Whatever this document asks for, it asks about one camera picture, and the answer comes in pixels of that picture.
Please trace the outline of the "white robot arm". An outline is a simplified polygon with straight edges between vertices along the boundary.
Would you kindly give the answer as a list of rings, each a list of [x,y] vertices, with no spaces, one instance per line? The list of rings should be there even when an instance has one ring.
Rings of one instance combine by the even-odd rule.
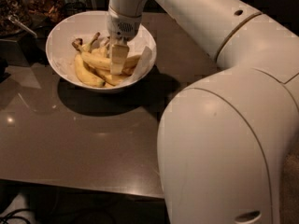
[[[147,0],[109,0],[108,30],[135,36]],[[165,109],[157,152],[171,224],[280,224],[297,141],[298,38],[239,0],[155,0],[219,66]]]

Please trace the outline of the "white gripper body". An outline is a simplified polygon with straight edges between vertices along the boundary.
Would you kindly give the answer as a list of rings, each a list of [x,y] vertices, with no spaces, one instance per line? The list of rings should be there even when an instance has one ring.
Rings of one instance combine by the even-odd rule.
[[[134,39],[139,31],[141,17],[131,17],[108,9],[107,30],[113,44],[127,44]]]

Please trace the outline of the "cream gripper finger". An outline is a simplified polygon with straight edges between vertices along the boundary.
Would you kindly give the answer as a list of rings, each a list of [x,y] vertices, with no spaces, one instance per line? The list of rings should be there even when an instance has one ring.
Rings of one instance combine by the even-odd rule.
[[[109,45],[110,73],[120,75],[129,53],[129,47],[125,42],[112,39]]]

